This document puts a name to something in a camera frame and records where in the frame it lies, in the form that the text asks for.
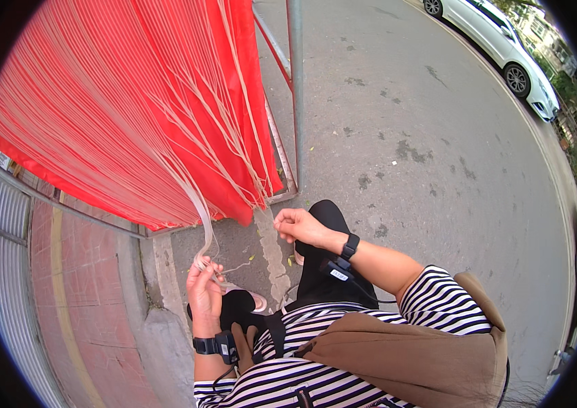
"sneaker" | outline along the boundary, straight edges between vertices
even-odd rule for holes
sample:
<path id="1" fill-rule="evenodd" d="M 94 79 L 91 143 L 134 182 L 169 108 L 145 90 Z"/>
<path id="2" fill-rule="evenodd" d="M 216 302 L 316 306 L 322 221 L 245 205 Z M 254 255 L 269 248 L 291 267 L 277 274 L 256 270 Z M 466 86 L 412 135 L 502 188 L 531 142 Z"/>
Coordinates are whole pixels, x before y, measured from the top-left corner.
<path id="1" fill-rule="evenodd" d="M 295 263 L 304 266 L 304 257 L 298 253 L 298 250 L 295 249 L 295 244 L 293 243 L 293 254 L 295 255 Z"/>
<path id="2" fill-rule="evenodd" d="M 246 290 L 246 289 L 238 287 L 237 285 L 235 285 L 233 283 L 229 283 L 229 282 L 220 283 L 220 288 L 223 290 L 223 295 L 225 295 L 225 294 L 227 294 L 233 290 Z M 261 296 L 259 293 L 254 293 L 254 292 L 251 292 L 250 290 L 246 290 L 246 291 L 249 294 L 251 294 L 252 299 L 254 299 L 255 309 L 253 310 L 253 312 L 260 313 L 260 312 L 263 312 L 264 310 L 266 310 L 266 307 L 268 306 L 268 301 L 266 300 L 266 298 Z"/>

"black watch strap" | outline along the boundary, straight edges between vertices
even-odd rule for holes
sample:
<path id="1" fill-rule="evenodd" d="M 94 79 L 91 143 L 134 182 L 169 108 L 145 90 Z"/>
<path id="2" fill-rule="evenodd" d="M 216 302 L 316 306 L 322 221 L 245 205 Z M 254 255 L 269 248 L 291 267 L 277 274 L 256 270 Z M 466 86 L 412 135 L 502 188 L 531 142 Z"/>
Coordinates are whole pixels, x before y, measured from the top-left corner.
<path id="1" fill-rule="evenodd" d="M 356 247 L 359 245 L 360 240 L 358 235 L 350 233 L 347 243 L 342 247 L 341 257 L 349 262 L 352 255 L 356 253 Z"/>
<path id="2" fill-rule="evenodd" d="M 217 355 L 220 354 L 218 343 L 215 338 L 201 339 L 193 338 L 193 348 L 199 355 Z"/>

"wristwatch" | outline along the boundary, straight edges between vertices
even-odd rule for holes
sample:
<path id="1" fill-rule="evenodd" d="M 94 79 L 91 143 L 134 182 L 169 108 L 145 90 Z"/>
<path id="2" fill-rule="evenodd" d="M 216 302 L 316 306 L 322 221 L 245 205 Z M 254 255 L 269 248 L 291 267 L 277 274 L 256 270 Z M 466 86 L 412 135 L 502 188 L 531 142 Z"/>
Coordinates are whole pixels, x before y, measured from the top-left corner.
<path id="1" fill-rule="evenodd" d="M 345 243 L 345 246 L 342 247 L 341 253 L 341 257 L 347 262 L 349 262 L 350 258 L 356 253 L 356 247 L 359 245 L 360 240 L 361 239 L 358 235 L 352 233 L 350 233 L 347 238 L 347 242 Z"/>
<path id="2" fill-rule="evenodd" d="M 193 338 L 193 348 L 199 355 L 221 355 L 225 364 L 233 364 L 239 360 L 234 335 L 231 331 L 221 331 L 214 338 Z"/>

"hand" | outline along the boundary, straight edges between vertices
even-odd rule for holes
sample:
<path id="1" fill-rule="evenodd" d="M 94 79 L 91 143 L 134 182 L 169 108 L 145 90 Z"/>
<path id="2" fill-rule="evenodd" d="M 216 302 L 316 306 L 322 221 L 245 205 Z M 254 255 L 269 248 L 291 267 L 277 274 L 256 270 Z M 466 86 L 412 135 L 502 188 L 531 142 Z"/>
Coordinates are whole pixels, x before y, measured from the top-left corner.
<path id="1" fill-rule="evenodd" d="M 220 285 L 214 282 L 211 277 L 217 273 L 217 279 L 220 282 L 224 278 L 218 273 L 222 272 L 222 265 L 210 262 L 210 257 L 203 257 L 208 266 L 200 271 L 195 265 L 191 265 L 186 278 L 186 291 L 188 293 L 188 303 L 191 305 L 191 314 L 193 315 L 194 336 L 213 337 L 220 331 L 220 312 L 222 309 L 222 293 Z M 196 334 L 196 329 L 207 333 Z"/>
<path id="2" fill-rule="evenodd" d="M 327 250 L 331 250 L 333 236 L 341 234 L 321 224 L 303 208 L 284 208 L 275 217 L 273 226 L 288 243 L 300 240 Z"/>

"asphalt road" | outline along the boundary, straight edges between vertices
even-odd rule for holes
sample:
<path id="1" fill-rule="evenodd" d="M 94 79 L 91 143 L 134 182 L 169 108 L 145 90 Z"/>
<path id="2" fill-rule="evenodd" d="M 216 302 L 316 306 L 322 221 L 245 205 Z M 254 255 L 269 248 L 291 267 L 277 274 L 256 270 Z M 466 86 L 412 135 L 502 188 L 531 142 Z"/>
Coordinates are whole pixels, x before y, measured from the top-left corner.
<path id="1" fill-rule="evenodd" d="M 288 53 L 285 3 L 255 7 Z M 304 194 L 273 213 L 330 199 L 361 238 L 423 265 L 477 274 L 508 329 L 511 395 L 541 394 L 564 335 L 570 266 L 559 200 L 526 120 L 494 70 L 413 6 L 329 0 L 303 8 L 313 150 Z M 291 146 L 290 93 L 258 37 L 266 92 Z M 266 296 L 275 311 L 277 287 L 288 286 L 266 261 L 258 229 L 216 223 L 219 261 L 234 268 L 255 255 L 229 279 Z M 178 270 L 199 235 L 173 236 Z M 286 262 L 292 248 L 282 243 L 281 251 L 295 285 L 300 269 Z"/>

